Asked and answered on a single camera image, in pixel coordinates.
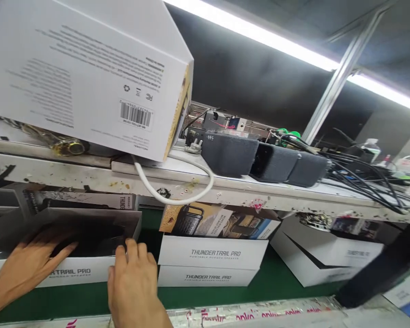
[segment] metal pole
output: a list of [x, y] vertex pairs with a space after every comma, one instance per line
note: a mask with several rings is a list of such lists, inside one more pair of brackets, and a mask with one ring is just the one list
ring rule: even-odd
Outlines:
[[372, 16], [368, 17], [364, 24], [362, 24], [359, 34], [352, 40], [348, 46], [339, 68], [334, 72], [333, 78], [329, 82], [325, 92], [313, 116], [310, 119], [302, 138], [311, 144], [318, 133], [320, 127], [325, 121], [329, 111], [333, 107], [338, 95], [342, 91], [348, 76], [351, 74], [352, 69], [357, 63], [364, 47], [368, 43], [370, 37], [375, 31], [379, 21], [383, 17], [384, 13], [394, 4], [395, 0], [388, 1], [383, 4]]

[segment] barcode label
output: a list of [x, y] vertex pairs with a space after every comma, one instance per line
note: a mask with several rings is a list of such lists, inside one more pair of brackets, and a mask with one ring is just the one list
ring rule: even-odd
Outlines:
[[149, 127], [152, 113], [148, 110], [131, 104], [120, 102], [120, 117], [144, 127]]

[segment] speaker box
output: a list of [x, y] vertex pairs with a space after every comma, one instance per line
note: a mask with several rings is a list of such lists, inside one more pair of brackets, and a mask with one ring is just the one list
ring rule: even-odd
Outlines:
[[301, 156], [301, 152], [297, 150], [260, 143], [250, 176], [261, 182], [281, 183], [287, 181]]
[[231, 134], [206, 132], [202, 157], [214, 173], [240, 177], [250, 173], [259, 143]]
[[301, 158], [296, 162], [286, 183], [301, 187], [313, 187], [327, 174], [332, 162], [325, 157], [300, 152]]

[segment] portable speaker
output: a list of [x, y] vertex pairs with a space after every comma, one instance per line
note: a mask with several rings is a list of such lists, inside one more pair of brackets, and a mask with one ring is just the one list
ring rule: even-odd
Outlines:
[[[190, 213], [189, 209], [200, 211], [200, 214]], [[179, 211], [172, 234], [180, 236], [192, 236], [195, 234], [200, 221], [204, 218], [204, 210], [200, 207], [184, 205]]]
[[256, 139], [207, 132], [202, 144], [202, 157], [218, 175], [248, 175], [259, 143]]
[[325, 157], [301, 152], [301, 158], [296, 162], [288, 180], [289, 185], [313, 187], [316, 182], [327, 174], [332, 162]]
[[261, 182], [284, 182], [301, 156], [297, 150], [260, 143], [250, 176]]

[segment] metal shelf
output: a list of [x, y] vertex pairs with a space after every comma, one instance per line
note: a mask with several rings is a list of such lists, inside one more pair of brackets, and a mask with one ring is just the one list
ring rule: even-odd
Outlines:
[[[17, 142], [15, 136], [11, 139], [9, 134], [7, 137], [10, 140], [0, 139], [0, 173], [9, 165], [15, 165], [7, 180], [150, 196], [129, 155], [117, 159], [95, 155], [57, 157], [52, 156], [50, 150], [40, 146], [39, 142], [34, 142], [36, 145], [29, 143], [28, 136], [22, 134], [25, 136], [24, 142]], [[180, 150], [172, 152], [206, 165], [200, 155]], [[151, 185], [156, 190], [168, 192], [171, 198], [189, 198], [201, 192], [208, 183], [205, 172], [176, 159], [167, 158], [165, 163], [140, 159], [140, 163]], [[340, 183], [337, 185], [319, 184], [303, 188], [258, 182], [249, 176], [239, 179], [216, 176], [213, 189], [201, 201], [332, 216], [350, 214], [370, 220], [410, 223], [410, 213], [396, 214], [360, 194], [340, 188]]]

